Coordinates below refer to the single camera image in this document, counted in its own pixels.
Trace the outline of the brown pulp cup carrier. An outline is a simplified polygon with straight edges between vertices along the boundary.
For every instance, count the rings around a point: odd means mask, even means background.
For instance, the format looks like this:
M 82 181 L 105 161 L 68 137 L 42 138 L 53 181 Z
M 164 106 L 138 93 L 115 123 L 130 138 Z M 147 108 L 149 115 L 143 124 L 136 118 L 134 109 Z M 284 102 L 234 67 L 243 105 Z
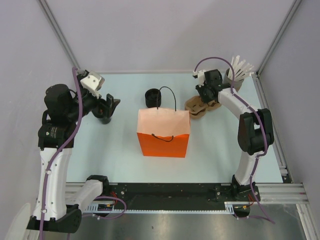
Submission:
M 191 119 L 200 119 L 207 112 L 214 111 L 221 107 L 221 104 L 215 100 L 209 103 L 204 103 L 200 96 L 193 96 L 184 103 L 184 109 L 189 111 L 189 116 Z

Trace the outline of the orange paper bag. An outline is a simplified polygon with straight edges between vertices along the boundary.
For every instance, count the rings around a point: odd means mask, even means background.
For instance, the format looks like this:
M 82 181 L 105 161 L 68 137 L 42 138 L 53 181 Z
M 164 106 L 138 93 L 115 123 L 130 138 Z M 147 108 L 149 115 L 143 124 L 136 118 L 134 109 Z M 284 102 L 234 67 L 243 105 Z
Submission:
M 187 110 L 158 105 L 138 110 L 136 134 L 144 156 L 185 158 L 190 133 Z

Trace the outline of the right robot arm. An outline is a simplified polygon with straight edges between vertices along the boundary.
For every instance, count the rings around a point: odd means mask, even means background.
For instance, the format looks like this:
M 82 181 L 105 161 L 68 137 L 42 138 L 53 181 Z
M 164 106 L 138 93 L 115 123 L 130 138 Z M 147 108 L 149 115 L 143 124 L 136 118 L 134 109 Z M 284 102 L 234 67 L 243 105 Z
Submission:
M 238 169 L 232 176 L 230 194 L 235 200 L 242 201 L 248 194 L 255 194 L 259 158 L 265 156 L 274 143 L 271 112 L 248 104 L 232 85 L 223 83 L 217 69 L 194 71 L 193 77 L 198 79 L 195 89 L 204 103 L 215 101 L 239 120 L 237 142 L 242 153 Z

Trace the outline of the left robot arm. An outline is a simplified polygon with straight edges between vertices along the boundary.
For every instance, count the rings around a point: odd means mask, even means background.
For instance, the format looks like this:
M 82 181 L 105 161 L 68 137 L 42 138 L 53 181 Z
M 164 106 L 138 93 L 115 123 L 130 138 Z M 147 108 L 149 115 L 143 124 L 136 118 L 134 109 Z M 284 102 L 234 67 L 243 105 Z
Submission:
M 107 176 L 90 175 L 80 190 L 66 199 L 68 165 L 80 128 L 79 108 L 82 107 L 82 116 L 92 113 L 107 124 L 121 102 L 110 94 L 105 99 L 95 97 L 83 87 L 75 96 L 72 93 L 65 84 L 53 85 L 45 91 L 47 109 L 38 131 L 40 185 L 36 207 L 27 225 L 29 230 L 75 233 L 86 207 L 96 198 L 107 199 L 111 193 Z

